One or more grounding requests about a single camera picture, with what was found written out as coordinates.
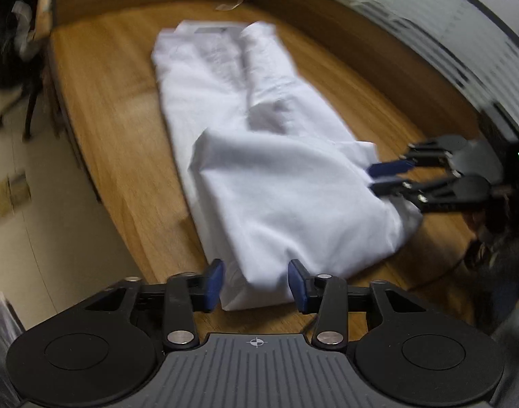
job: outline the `folded white garment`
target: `folded white garment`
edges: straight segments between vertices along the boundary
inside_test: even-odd
[[[349,277],[391,255],[421,214],[368,188],[357,141],[266,23],[185,21],[152,54],[185,197],[226,310],[291,301],[288,262]]]

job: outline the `chair leg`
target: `chair leg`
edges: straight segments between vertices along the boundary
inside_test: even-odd
[[[23,131],[23,140],[29,141],[31,139],[31,119],[35,111],[36,98],[43,89],[42,85],[37,85],[33,88],[31,96],[29,97],[29,104],[27,105],[27,115],[25,117],[25,130]]]
[[[12,101],[10,104],[8,104],[3,110],[0,111],[0,129],[3,128],[3,117],[10,112],[14,107],[18,105],[19,102],[24,100],[27,95],[29,95],[29,91],[26,89],[22,89],[21,94],[19,94],[19,97],[17,97],[14,101]]]

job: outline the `black cable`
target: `black cable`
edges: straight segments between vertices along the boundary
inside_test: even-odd
[[[318,319],[318,315],[315,314],[315,317],[313,317],[310,321],[308,321],[307,325],[305,325],[301,329],[299,334],[300,335],[306,335],[315,326],[317,319]]]
[[[454,272],[458,267],[461,266],[462,262],[464,261],[464,258],[460,259],[458,262],[456,262],[452,267],[450,267],[447,271],[445,271],[442,275],[435,277],[433,279],[430,279],[426,282],[423,282],[421,284],[415,285],[414,287],[409,288],[407,291],[416,291],[420,290],[421,288],[429,287],[430,285],[434,284],[437,281],[440,281],[444,277],[450,275],[452,272]]]

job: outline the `gray ribbed plate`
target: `gray ribbed plate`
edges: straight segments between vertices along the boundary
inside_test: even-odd
[[[33,408],[27,403],[24,408]],[[137,393],[111,408],[402,408],[366,385],[345,355],[302,335],[212,334],[171,353]],[[487,404],[474,408],[487,408]]]

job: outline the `crosshair symbol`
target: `crosshair symbol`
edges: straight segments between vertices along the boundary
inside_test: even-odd
[[[259,346],[262,346],[263,344],[266,344],[267,342],[263,339],[260,339],[259,337],[256,337],[252,340],[249,340],[247,342],[247,344],[250,344],[250,345],[253,345],[255,346],[256,348],[258,348]]]

